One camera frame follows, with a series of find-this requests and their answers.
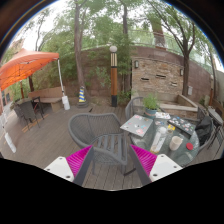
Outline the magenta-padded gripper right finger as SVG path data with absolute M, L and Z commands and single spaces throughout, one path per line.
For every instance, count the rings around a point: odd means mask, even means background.
M 135 145 L 129 153 L 143 186 L 182 169 L 165 154 L 155 155 Z

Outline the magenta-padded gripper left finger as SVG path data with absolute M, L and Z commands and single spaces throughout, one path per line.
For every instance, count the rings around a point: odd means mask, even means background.
M 59 156 L 45 168 L 45 171 L 81 186 L 93 155 L 94 149 L 90 145 L 68 157 Z

